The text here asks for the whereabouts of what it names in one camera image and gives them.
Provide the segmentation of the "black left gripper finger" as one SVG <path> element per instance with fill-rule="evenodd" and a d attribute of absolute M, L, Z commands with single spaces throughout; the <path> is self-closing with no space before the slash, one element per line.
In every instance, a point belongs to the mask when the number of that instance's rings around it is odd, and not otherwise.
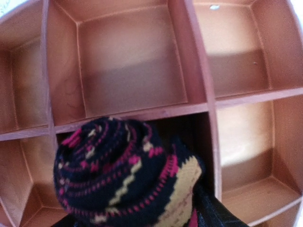
<path fill-rule="evenodd" d="M 199 227 L 248 227 L 201 184 L 196 184 L 193 192 Z"/>

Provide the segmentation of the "black red orange argyle sock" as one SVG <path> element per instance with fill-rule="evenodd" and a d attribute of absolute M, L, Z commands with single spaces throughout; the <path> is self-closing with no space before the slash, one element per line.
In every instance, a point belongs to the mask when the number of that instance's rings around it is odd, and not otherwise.
<path fill-rule="evenodd" d="M 57 200 L 83 227 L 196 227 L 201 160 L 178 138 L 164 146 L 148 122 L 102 117 L 59 145 Z"/>

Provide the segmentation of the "brown wooden compartment tray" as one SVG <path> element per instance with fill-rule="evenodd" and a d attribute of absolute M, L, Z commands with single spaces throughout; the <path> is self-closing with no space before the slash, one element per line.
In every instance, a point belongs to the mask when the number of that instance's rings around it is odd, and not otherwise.
<path fill-rule="evenodd" d="M 58 144 L 111 115 L 178 134 L 252 227 L 303 209 L 303 31 L 288 0 L 28 0 L 0 18 L 0 224 L 51 226 Z"/>

